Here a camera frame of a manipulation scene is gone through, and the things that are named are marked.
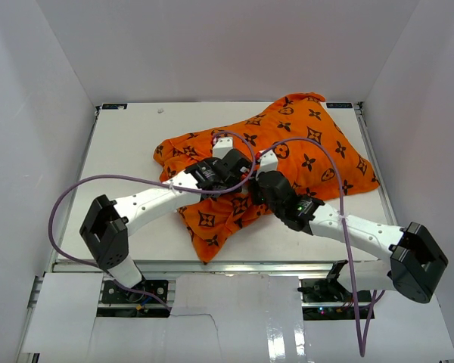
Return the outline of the orange patterned pillowcase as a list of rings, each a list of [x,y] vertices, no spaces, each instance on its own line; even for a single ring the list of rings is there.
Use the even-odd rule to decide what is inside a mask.
[[[165,182],[212,154],[214,135],[235,132],[244,155],[273,146],[278,169],[298,194],[331,200],[341,194],[373,191],[379,181],[371,163],[348,141],[316,93],[286,95],[263,112],[228,126],[190,132],[164,140],[153,154]],[[197,257],[210,262],[234,233],[269,213],[249,195],[223,194],[179,209]]]

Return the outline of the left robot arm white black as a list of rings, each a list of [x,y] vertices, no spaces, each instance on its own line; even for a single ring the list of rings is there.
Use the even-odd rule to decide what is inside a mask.
[[[210,157],[176,173],[158,188],[110,200],[96,197],[79,234],[97,266],[119,283],[127,301],[145,292],[142,274],[129,253],[129,236],[140,228],[181,207],[190,206],[222,191],[236,191],[252,161],[232,149],[223,158]]]

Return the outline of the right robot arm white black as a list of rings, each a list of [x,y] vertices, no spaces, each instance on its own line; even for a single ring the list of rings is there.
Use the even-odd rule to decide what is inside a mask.
[[[367,262],[337,262],[328,274],[327,294],[342,302],[354,290],[394,290],[416,303],[429,303],[449,260],[429,230],[382,225],[357,216],[342,217],[333,206],[297,194],[279,172],[261,172],[251,188],[253,201],[264,204],[289,229],[326,237],[375,257]]]

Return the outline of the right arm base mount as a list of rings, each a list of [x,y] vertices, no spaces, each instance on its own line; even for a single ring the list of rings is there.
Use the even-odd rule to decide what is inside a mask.
[[[338,278],[347,260],[336,262],[325,278],[303,278],[297,291],[302,300],[304,321],[353,321],[355,306],[352,293]]]

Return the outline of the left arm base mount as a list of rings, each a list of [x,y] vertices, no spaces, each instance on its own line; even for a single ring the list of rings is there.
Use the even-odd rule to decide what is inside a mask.
[[[125,290],[114,281],[105,281],[100,302],[103,304],[160,304],[165,306],[169,290],[168,280],[143,280]]]

